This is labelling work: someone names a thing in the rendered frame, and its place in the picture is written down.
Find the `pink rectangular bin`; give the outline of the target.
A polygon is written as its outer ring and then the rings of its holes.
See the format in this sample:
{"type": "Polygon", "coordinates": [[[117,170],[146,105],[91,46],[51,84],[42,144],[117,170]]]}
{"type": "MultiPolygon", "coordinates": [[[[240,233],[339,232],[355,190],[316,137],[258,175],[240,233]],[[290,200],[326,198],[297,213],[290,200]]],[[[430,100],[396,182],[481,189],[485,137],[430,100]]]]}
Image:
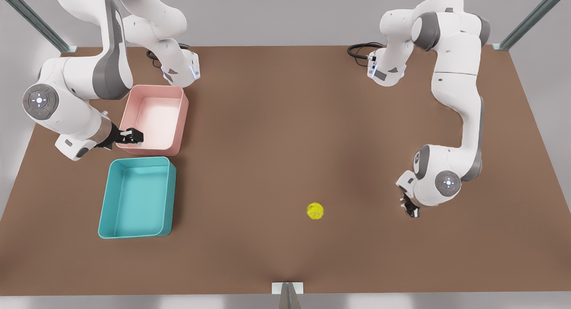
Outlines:
{"type": "Polygon", "coordinates": [[[134,86],[128,95],[120,129],[135,128],[144,134],[144,141],[140,146],[123,143],[117,146],[131,155],[177,155],[187,110],[188,99],[181,87],[134,86]]]}

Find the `silver frame post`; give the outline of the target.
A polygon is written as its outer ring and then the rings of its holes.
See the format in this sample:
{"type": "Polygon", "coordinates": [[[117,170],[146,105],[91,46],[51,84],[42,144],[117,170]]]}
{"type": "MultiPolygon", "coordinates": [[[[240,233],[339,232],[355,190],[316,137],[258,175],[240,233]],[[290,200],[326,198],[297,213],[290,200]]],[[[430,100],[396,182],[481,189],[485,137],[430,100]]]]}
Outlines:
{"type": "Polygon", "coordinates": [[[279,294],[278,309],[302,309],[298,295],[304,294],[303,282],[272,282],[272,294],[279,294]]]}
{"type": "Polygon", "coordinates": [[[68,45],[24,0],[5,1],[60,53],[71,54],[77,51],[78,47],[68,45]]]}
{"type": "Polygon", "coordinates": [[[541,0],[534,10],[522,20],[500,43],[494,43],[492,48],[500,51],[511,49],[532,27],[534,27],[561,0],[541,0]]]}

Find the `teal rectangular bin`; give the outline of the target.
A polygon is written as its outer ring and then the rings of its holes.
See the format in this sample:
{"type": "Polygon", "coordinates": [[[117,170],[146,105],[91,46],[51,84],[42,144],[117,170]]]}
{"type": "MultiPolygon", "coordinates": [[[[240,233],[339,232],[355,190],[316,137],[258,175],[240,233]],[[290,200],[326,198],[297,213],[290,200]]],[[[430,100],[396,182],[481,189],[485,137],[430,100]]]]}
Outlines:
{"type": "Polygon", "coordinates": [[[100,214],[103,239],[165,237],[173,227],[177,169],[167,157],[112,161],[100,214]]]}

